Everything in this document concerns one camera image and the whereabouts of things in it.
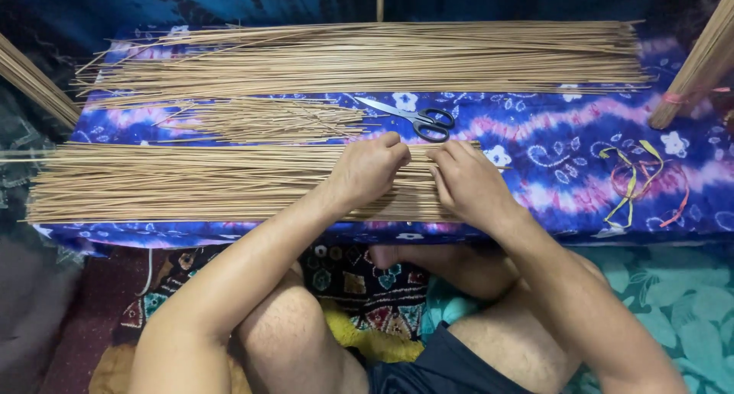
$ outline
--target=right hand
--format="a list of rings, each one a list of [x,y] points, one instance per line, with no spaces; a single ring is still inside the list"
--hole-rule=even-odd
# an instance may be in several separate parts
[[[507,188],[497,167],[466,141],[450,140],[427,157],[441,203],[456,216],[490,235],[526,213]]]

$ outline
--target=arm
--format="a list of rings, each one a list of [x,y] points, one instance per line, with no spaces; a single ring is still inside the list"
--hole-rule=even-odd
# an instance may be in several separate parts
[[[224,250],[145,326],[130,392],[230,392],[226,346],[234,328],[329,225],[388,192],[409,161],[395,132],[351,143],[331,175]]]
[[[609,288],[562,248],[512,197],[502,175],[465,142],[428,153],[441,202],[497,240],[559,335],[608,394],[685,394],[660,345]]]

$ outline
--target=scissor blade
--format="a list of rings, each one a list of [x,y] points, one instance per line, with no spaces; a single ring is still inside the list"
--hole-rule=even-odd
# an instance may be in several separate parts
[[[371,108],[378,109],[395,116],[405,117],[406,112],[404,110],[400,110],[397,107],[392,107],[388,104],[380,103],[379,101],[370,100],[369,98],[354,97],[354,99],[362,101],[362,103],[367,104]]]

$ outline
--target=forearm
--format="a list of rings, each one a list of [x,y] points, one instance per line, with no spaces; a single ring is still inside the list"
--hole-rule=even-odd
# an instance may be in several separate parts
[[[225,249],[151,318],[226,340],[303,250],[348,211],[320,184]]]
[[[597,277],[527,211],[495,235],[561,338],[610,380],[680,377],[660,345]]]

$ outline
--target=scissors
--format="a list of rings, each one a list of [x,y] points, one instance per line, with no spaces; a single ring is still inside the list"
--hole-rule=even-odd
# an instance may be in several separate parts
[[[448,140],[448,130],[454,128],[454,116],[452,116],[451,113],[447,112],[446,110],[427,108],[418,110],[417,112],[407,112],[405,110],[392,107],[385,103],[380,103],[379,101],[370,100],[368,98],[354,97],[354,99],[362,101],[362,103],[367,104],[371,108],[375,108],[383,112],[390,113],[391,115],[400,116],[408,119],[411,123],[413,123],[413,130],[416,131],[416,134],[420,136],[421,139],[427,140],[429,142],[445,142],[446,140]],[[428,116],[428,113],[435,113],[437,117],[445,116],[446,118],[448,118],[448,122]],[[436,132],[440,135],[440,137],[431,137],[424,133],[426,131]]]

